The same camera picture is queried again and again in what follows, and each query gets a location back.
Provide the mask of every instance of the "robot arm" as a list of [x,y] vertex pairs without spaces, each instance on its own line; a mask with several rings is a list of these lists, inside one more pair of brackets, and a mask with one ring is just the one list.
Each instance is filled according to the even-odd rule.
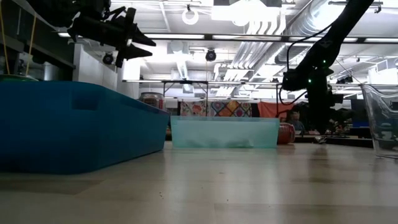
[[124,59],[151,56],[152,53],[137,48],[131,42],[156,46],[134,23],[136,10],[121,7],[110,11],[111,0],[27,0],[37,14],[49,24],[67,27],[71,38],[78,36],[110,45],[119,51],[116,66],[121,68]]
[[336,60],[340,47],[360,18],[374,0],[349,0],[340,16],[332,23],[330,30],[307,52],[301,63],[284,73],[282,88],[297,91],[306,88],[310,117],[318,131],[323,134],[334,106],[333,95],[327,84],[329,69]]

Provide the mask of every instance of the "blue plastic bin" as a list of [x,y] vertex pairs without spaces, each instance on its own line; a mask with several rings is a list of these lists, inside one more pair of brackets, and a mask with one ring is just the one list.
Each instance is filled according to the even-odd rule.
[[163,149],[169,114],[79,82],[0,83],[0,170],[78,174]]
[[277,118],[172,116],[171,123],[174,147],[277,147]]

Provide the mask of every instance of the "person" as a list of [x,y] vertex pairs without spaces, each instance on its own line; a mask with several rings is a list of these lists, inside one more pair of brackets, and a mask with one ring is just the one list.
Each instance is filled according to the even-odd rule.
[[301,131],[303,134],[305,132],[304,124],[300,121],[300,113],[298,111],[292,111],[288,123],[294,126],[296,131]]

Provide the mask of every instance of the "orange object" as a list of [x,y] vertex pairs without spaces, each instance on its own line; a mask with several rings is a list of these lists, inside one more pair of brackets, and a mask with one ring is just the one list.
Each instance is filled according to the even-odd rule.
[[[276,117],[276,103],[265,103],[265,102],[260,102],[259,103],[259,112],[260,112],[260,117],[262,118],[275,118]],[[287,111],[287,110],[291,110],[293,108],[294,105],[283,105],[282,103],[279,103],[278,105],[278,109],[279,112],[282,111]],[[279,115],[279,117],[281,118],[286,118],[287,113],[282,113]]]
[[279,126],[278,144],[288,144],[294,142],[295,129],[289,123],[281,123]]

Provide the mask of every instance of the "clear plastic bin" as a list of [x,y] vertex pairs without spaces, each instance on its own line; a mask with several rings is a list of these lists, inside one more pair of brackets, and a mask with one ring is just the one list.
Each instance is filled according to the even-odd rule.
[[398,86],[363,85],[362,91],[376,155],[398,159]]
[[277,147],[277,118],[172,116],[171,124],[174,147]]

